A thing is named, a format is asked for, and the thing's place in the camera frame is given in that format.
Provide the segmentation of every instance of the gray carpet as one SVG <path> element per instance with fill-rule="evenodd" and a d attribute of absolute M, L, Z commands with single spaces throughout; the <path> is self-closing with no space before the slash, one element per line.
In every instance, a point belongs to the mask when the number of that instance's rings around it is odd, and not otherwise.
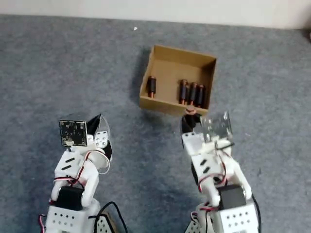
<path fill-rule="evenodd" d="M 218 57 L 210 110 L 230 111 L 262 232 L 310 232 L 311 44 L 301 31 L 13 16 L 0 16 L 0 232 L 39 232 L 63 151 L 58 119 L 99 112 L 114 160 L 96 199 L 114 200 L 132 233 L 183 232 L 203 197 L 179 118 L 138 107 L 154 44 Z"/>

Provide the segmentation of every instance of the cylindrical battery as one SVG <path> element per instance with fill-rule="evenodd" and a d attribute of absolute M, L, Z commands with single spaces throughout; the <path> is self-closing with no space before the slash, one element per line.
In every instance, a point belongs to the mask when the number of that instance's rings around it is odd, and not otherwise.
<path fill-rule="evenodd" d="M 196 93 L 197 93 L 197 86 L 198 84 L 193 82 L 191 83 L 190 87 L 190 95 L 189 95 L 189 104 L 193 105 L 195 98 L 196 98 Z"/>
<path fill-rule="evenodd" d="M 156 93 L 156 78 L 154 76 L 150 76 L 147 82 L 148 88 L 148 97 L 154 98 Z"/>
<path fill-rule="evenodd" d="M 180 104 L 185 104 L 185 100 L 187 98 L 187 85 L 188 85 L 187 80 L 183 79 L 182 81 L 180 81 L 180 85 L 179 85 L 179 103 Z"/>
<path fill-rule="evenodd" d="M 204 96 L 205 96 L 205 87 L 204 87 L 204 85 L 200 84 L 198 86 L 198 91 L 197 91 L 197 96 L 196 96 L 196 101 L 195 101 L 195 104 L 198 108 L 203 107 Z"/>

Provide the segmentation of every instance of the cardboard box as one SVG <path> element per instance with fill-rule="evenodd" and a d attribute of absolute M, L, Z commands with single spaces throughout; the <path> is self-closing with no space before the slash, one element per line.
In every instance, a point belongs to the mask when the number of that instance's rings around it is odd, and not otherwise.
<path fill-rule="evenodd" d="M 179 104 L 179 85 L 182 79 L 186 79 L 189 84 L 196 82 L 206 87 L 204 105 L 197 108 L 199 113 L 206 114 L 215 65 L 215 57 L 155 45 L 140 86 L 139 106 L 172 115 L 183 115 L 186 105 Z M 147 82 L 150 76 L 156 77 L 154 98 L 148 97 Z"/>

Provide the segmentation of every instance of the white wall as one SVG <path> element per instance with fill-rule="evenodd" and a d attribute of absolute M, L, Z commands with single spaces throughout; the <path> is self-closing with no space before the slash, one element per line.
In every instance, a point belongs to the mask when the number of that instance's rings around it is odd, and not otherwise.
<path fill-rule="evenodd" d="M 0 14 L 311 28 L 311 0 L 0 0 Z"/>

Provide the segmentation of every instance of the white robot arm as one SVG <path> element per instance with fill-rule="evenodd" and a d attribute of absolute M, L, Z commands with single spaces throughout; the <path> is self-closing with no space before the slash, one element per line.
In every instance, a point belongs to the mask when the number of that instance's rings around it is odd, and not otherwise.
<path fill-rule="evenodd" d="M 67 149 L 54 171 L 46 227 L 39 216 L 41 233 L 93 233 L 99 218 L 101 231 L 114 232 L 108 217 L 99 217 L 100 204 L 93 198 L 99 170 L 105 169 L 105 174 L 112 160 L 108 123 L 100 114 L 87 123 L 61 120 L 60 129 Z"/>
<path fill-rule="evenodd" d="M 198 189 L 207 202 L 191 213 L 192 221 L 186 232 L 260 233 L 251 187 L 239 163 L 231 157 L 233 144 L 228 140 L 231 137 L 228 113 L 207 119 L 195 109 L 187 110 L 182 118 L 182 142 L 191 159 Z M 197 123 L 201 125 L 201 132 L 196 131 Z"/>

